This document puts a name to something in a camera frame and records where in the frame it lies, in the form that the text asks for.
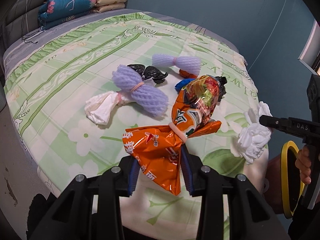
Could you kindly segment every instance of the floor stain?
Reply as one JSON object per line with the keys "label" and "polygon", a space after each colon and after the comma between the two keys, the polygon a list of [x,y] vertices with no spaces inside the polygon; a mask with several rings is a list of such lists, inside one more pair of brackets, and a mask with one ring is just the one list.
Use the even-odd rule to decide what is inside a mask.
{"label": "floor stain", "polygon": [[9,190],[9,195],[10,195],[10,196],[12,197],[12,199],[15,201],[14,206],[16,206],[16,205],[18,204],[18,200],[17,200],[16,196],[14,195],[14,193],[13,193],[11,187],[10,187],[9,181],[8,181],[6,178],[4,178],[4,179],[5,179],[5,181],[7,182],[7,188],[8,188],[8,190]]}

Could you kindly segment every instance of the hand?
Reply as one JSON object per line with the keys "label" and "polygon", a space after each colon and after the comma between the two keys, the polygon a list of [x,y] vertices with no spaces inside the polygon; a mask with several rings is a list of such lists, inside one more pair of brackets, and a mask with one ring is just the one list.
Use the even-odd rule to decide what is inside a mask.
{"label": "hand", "polygon": [[304,184],[311,183],[311,161],[309,159],[309,149],[305,145],[302,150],[298,152],[298,158],[296,160],[296,167],[300,170],[300,179]]}

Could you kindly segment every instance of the bed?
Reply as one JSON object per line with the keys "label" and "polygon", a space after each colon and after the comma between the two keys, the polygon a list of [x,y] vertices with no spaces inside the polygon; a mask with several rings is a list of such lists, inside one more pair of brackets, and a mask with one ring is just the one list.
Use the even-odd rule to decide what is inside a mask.
{"label": "bed", "polygon": [[[20,15],[29,18],[26,29],[18,17],[9,17],[3,26],[1,63],[17,138],[52,193],[59,196],[79,173],[96,176],[117,165],[127,155],[121,140],[126,128],[169,123],[177,96],[174,86],[181,80],[176,67],[168,69],[166,82],[158,86],[169,97],[164,118],[146,115],[135,103],[116,107],[108,126],[94,125],[84,113],[85,101],[92,96],[119,90],[111,81],[119,64],[150,65],[154,53],[197,56],[202,60],[200,74],[227,77],[227,94],[213,115],[222,122],[220,130],[189,139],[187,147],[220,174],[243,172],[263,191],[267,147],[252,165],[245,165],[234,147],[239,130],[248,125],[243,113],[257,108],[258,96],[246,62],[231,42],[173,17],[121,9],[39,31],[26,43],[20,36],[37,30],[30,20],[36,8],[35,3],[34,9]],[[18,34],[9,32],[11,28]],[[134,194],[121,198],[120,204],[123,225],[138,233],[159,240],[196,238],[201,198],[188,195],[183,179],[181,193],[174,196],[139,176]],[[226,199],[224,221],[228,239]]]}

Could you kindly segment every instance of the orange plastic wrapper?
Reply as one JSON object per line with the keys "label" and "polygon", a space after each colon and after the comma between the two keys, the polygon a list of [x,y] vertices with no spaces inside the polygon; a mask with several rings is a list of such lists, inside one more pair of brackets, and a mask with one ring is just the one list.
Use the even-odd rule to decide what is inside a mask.
{"label": "orange plastic wrapper", "polygon": [[178,94],[172,107],[172,123],[126,129],[124,148],[139,162],[142,172],[155,183],[178,195],[180,189],[180,147],[187,138],[215,133],[220,121],[211,119],[221,91],[222,77],[198,77]]}

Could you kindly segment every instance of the floor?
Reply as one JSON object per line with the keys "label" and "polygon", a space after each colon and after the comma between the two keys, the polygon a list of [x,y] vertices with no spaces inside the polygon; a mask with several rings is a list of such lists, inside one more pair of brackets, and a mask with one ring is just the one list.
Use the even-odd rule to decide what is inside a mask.
{"label": "floor", "polygon": [[50,192],[25,156],[6,106],[0,112],[0,209],[22,240],[29,206],[38,193],[47,197]]}

